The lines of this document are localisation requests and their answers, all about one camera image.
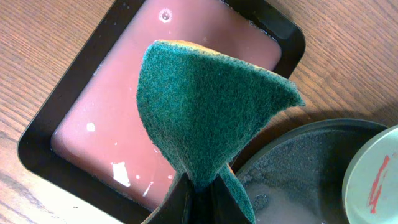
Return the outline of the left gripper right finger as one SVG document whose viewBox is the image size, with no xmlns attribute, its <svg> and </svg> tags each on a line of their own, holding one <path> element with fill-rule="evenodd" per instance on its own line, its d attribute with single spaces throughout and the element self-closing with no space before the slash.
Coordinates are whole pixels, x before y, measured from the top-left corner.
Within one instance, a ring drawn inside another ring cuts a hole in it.
<svg viewBox="0 0 398 224">
<path fill-rule="evenodd" d="M 219 175 L 211 184 L 211 204 L 212 223 L 250 224 Z"/>
</svg>

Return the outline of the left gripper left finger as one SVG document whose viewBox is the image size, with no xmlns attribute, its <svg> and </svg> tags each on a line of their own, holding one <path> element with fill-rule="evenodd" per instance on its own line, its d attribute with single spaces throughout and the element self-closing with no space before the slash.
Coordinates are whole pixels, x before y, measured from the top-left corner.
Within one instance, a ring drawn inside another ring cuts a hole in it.
<svg viewBox="0 0 398 224">
<path fill-rule="evenodd" d="M 189 223 L 193 196 L 194 189 L 190 179 L 187 174 L 181 175 L 163 204 L 146 218 L 146 224 Z"/>
</svg>

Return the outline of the green and yellow sponge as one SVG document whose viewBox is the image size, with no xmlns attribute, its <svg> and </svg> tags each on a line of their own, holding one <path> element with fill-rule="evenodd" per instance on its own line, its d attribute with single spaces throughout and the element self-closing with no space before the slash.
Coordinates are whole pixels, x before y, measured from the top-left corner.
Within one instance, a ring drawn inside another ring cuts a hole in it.
<svg viewBox="0 0 398 224">
<path fill-rule="evenodd" d="M 145 51 L 137 109 L 150 140 L 197 192 L 220 177 L 249 222 L 244 187 L 229 168 L 278 112 L 304 101 L 294 83 L 251 63 L 181 40 Z"/>
</svg>

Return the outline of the light blue plate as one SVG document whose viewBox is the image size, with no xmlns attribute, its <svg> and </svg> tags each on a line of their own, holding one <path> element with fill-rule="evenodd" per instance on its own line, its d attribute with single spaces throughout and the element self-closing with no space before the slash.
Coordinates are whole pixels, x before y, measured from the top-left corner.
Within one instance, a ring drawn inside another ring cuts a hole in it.
<svg viewBox="0 0 398 224">
<path fill-rule="evenodd" d="M 375 135 L 354 155 L 342 199 L 350 224 L 397 224 L 397 126 Z"/>
</svg>

